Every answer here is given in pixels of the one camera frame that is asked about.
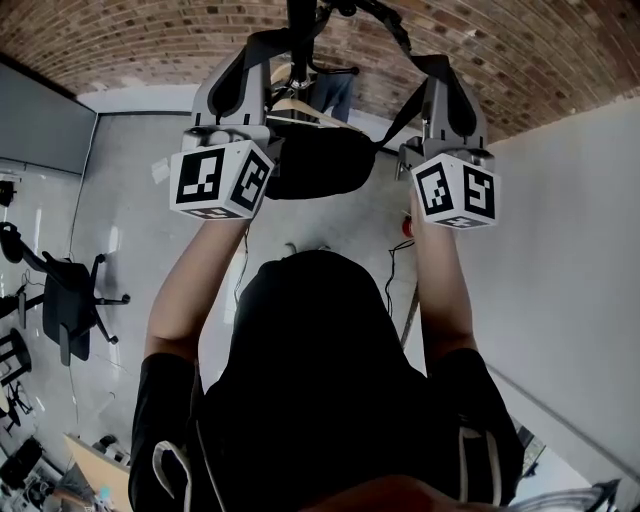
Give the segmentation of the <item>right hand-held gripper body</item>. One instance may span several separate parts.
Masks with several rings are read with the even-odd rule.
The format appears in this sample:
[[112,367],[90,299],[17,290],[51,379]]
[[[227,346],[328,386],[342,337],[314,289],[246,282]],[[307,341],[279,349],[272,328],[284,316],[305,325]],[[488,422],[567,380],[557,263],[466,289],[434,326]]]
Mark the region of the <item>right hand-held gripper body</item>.
[[501,179],[482,148],[447,148],[413,137],[398,150],[397,178],[412,181],[424,222],[456,230],[495,226]]

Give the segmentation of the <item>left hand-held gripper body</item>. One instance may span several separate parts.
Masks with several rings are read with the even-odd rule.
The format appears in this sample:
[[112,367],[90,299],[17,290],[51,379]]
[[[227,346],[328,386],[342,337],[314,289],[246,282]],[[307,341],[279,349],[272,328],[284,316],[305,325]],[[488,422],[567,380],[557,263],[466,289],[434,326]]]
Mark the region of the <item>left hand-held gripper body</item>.
[[169,206],[202,220],[252,219],[283,139],[265,126],[194,127],[169,159]]

